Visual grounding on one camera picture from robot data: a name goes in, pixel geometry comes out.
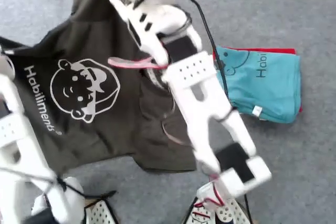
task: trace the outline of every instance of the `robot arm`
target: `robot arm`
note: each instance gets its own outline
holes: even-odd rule
[[[213,179],[197,192],[204,205],[215,208],[211,202],[206,202],[213,196],[214,187],[225,200],[238,197],[269,180],[271,173],[256,155],[255,145],[219,84],[212,56],[202,50],[201,38],[188,14],[175,5],[175,0],[109,1],[127,23],[140,50],[149,54],[159,67],[165,68],[162,80],[169,86],[186,121],[200,170]],[[52,206],[51,209],[37,207],[33,210],[36,218],[30,220],[43,223],[52,217],[55,223],[80,224],[84,199],[57,183],[57,176],[48,167],[33,128],[24,116],[11,71],[8,61],[0,56],[0,206],[5,223],[22,223],[24,217],[18,208],[18,196],[24,190],[23,182],[29,181],[46,192]],[[193,86],[201,87],[202,101],[195,97]],[[218,154],[209,144],[208,120],[211,117],[228,129],[234,141]],[[4,168],[32,176],[7,173]],[[75,180],[68,183],[82,191]]]
[[[140,50],[166,67],[162,80],[182,112],[195,158],[202,172],[215,178],[198,190],[198,198],[213,195],[213,185],[222,198],[236,198],[269,180],[267,165],[256,155],[239,112],[232,108],[217,80],[212,56],[202,50],[201,38],[191,24],[181,29],[188,21],[187,13],[175,6],[175,0],[109,1],[127,23]],[[201,87],[202,101],[195,97],[193,86]],[[217,155],[209,144],[210,118],[219,121],[233,138]]]

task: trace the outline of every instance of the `red cable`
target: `red cable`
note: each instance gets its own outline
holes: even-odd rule
[[[210,219],[210,216],[209,216],[209,215],[205,215],[205,214],[203,214],[203,213],[201,213],[201,212],[192,212],[192,213],[195,214],[195,215],[199,215],[199,216],[206,217],[206,218],[209,218],[209,219]]]

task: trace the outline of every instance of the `cartoon child face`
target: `cartoon child face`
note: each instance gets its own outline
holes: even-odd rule
[[[59,69],[51,80],[50,91],[54,102],[76,120],[92,122],[97,113],[97,94],[106,95],[101,85],[106,82],[108,74],[109,77],[114,74],[113,70],[93,63],[89,60],[75,63],[59,60]]]

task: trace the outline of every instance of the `gray felt mat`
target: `gray felt mat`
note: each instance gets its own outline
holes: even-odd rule
[[[302,56],[303,112],[291,125],[245,118],[273,179],[250,195],[261,224],[336,222],[336,1],[198,0],[217,44],[228,47],[294,47]],[[210,46],[197,10],[196,29]],[[32,45],[67,18],[71,0],[0,0],[0,35]],[[212,145],[229,136],[211,124]],[[129,157],[87,165],[72,172],[86,192],[118,190],[111,199],[126,224],[177,224],[197,188],[197,172],[154,175]]]

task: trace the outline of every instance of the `folded teal shirt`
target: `folded teal shirt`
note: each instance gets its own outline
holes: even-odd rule
[[[253,115],[261,107],[260,119],[292,123],[301,106],[300,57],[233,50],[217,47],[228,87],[229,99],[239,112]]]

